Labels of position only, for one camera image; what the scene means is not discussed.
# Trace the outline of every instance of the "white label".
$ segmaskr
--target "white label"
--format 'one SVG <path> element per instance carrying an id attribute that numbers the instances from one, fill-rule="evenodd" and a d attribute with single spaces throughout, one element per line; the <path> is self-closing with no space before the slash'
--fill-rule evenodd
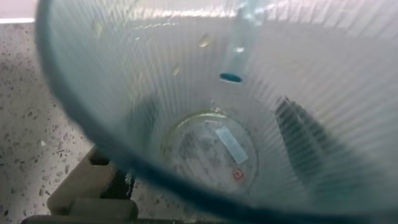
<path id="1" fill-rule="evenodd" d="M 249 156 L 242 149 L 241 145 L 234 138 L 231 132 L 226 127 L 222 127 L 216 130 L 218 137 L 222 140 L 229 153 L 231 153 L 232 157 L 237 164 L 241 164 L 245 160 L 249 159 Z"/>

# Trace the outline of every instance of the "water droplet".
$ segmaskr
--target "water droplet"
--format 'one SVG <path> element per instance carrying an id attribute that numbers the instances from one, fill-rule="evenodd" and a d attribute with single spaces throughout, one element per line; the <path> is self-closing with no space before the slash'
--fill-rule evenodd
<path id="1" fill-rule="evenodd" d="M 205 34 L 199 41 L 199 47 L 206 47 L 210 44 L 210 37 L 208 34 Z"/>
<path id="2" fill-rule="evenodd" d="M 174 66 L 172 69 L 172 74 L 177 75 L 179 72 L 180 72 L 180 66 L 179 65 Z"/>
<path id="3" fill-rule="evenodd" d="M 100 38 L 104 27 L 99 22 L 93 23 L 93 31 L 95 33 L 96 38 Z"/>
<path id="4" fill-rule="evenodd" d="M 237 47 L 235 51 L 238 53 L 244 52 L 244 47 Z"/>

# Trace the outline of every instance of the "granite countertop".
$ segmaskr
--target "granite countertop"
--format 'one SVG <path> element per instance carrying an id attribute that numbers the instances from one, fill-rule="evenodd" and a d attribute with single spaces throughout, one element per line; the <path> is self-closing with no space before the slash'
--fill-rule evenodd
<path id="1" fill-rule="evenodd" d="M 0 102 L 0 223 L 20 223 L 49 213 L 47 199 L 93 146 L 47 87 L 34 24 L 0 24 Z M 132 199 L 139 218 L 209 219 L 139 179 Z"/>

